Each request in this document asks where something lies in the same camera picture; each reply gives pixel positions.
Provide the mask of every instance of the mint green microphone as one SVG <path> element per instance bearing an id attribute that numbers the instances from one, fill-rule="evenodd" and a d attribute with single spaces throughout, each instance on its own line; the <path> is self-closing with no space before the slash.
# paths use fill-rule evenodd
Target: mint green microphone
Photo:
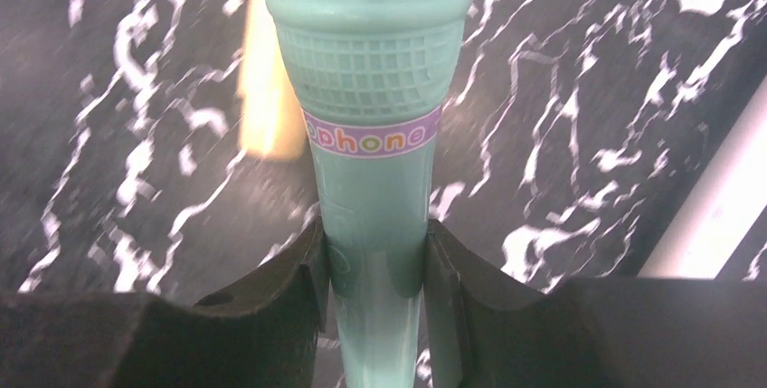
<path id="1" fill-rule="evenodd" d="M 471 0 L 267 0 L 304 110 L 349 388 L 412 387 L 441 103 Z"/>

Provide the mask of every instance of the black plastic piece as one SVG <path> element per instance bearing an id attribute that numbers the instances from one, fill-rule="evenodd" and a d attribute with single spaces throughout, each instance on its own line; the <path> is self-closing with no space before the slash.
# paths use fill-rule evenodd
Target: black plastic piece
<path id="1" fill-rule="evenodd" d="M 320 220 L 192 308 L 147 293 L 0 297 L 2 387 L 311 385 L 328 270 Z"/>
<path id="2" fill-rule="evenodd" d="M 431 221 L 435 388 L 767 386 L 767 287 L 570 279 L 544 295 Z"/>

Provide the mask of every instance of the black and white marble pattern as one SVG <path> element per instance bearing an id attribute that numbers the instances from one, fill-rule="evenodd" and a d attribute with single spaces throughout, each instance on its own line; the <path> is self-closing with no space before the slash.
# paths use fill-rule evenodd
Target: black and white marble pattern
<path id="1" fill-rule="evenodd" d="M 317 214 L 308 152 L 238 148 L 245 1 L 0 0 L 2 291 L 191 302 Z M 432 215 L 541 290 L 635 273 L 767 71 L 766 5 L 473 0 Z"/>

